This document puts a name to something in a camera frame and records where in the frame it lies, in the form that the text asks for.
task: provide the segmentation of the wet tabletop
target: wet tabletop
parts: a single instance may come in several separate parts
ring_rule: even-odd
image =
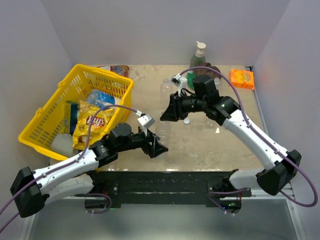
[[[217,66],[229,78],[231,69],[244,66]],[[132,107],[150,114],[156,121],[161,112],[160,85],[164,79],[188,68],[187,65],[130,65],[129,77],[134,81]],[[221,96],[236,96],[223,79],[217,85]],[[260,127],[262,123],[253,91],[237,88],[247,115]],[[137,115],[131,114],[127,123],[138,131]],[[189,114],[190,124],[170,122],[169,152],[149,158],[141,149],[120,152],[118,160],[104,166],[104,171],[231,171],[261,167],[254,154],[232,133],[209,120],[202,112]],[[150,130],[155,132],[156,124]]]

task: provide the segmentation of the yellow chip bag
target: yellow chip bag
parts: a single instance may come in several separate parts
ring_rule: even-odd
[[[74,149],[83,150],[85,148],[88,138],[89,124],[98,110],[99,107],[85,101],[80,101],[78,120],[72,136]],[[104,130],[106,129],[113,113],[114,110],[110,108],[105,111],[100,111],[95,116],[90,130],[89,146],[100,140],[105,135]]]

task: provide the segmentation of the white wall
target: white wall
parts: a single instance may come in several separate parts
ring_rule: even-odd
[[[75,63],[253,65],[290,0],[41,0]]]
[[[10,198],[19,169],[47,160],[18,142],[18,135],[57,89],[72,66],[39,0],[4,0],[0,7],[0,206]],[[0,226],[15,213],[14,203]],[[19,217],[0,239],[17,239]]]
[[[319,12],[318,0],[291,0],[253,69],[270,136],[302,154],[301,167],[320,193]],[[311,203],[303,177],[292,183],[296,199]],[[308,239],[319,239],[320,203],[298,211]]]

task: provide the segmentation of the yellow plastic basket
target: yellow plastic basket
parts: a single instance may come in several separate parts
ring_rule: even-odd
[[[67,157],[51,151],[51,143],[64,131],[65,102],[79,103],[80,100],[86,99],[91,90],[98,89],[121,99],[121,105],[131,107],[133,86],[134,82],[127,77],[97,67],[77,64],[59,82],[58,89],[44,107],[36,111],[19,135],[19,142],[50,158],[65,160]],[[118,123],[125,122],[129,114],[129,110],[118,107],[104,133],[109,133]]]

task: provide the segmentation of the orange box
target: orange box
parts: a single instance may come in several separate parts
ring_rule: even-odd
[[[252,71],[231,69],[230,81],[237,88],[255,89],[254,73]]]

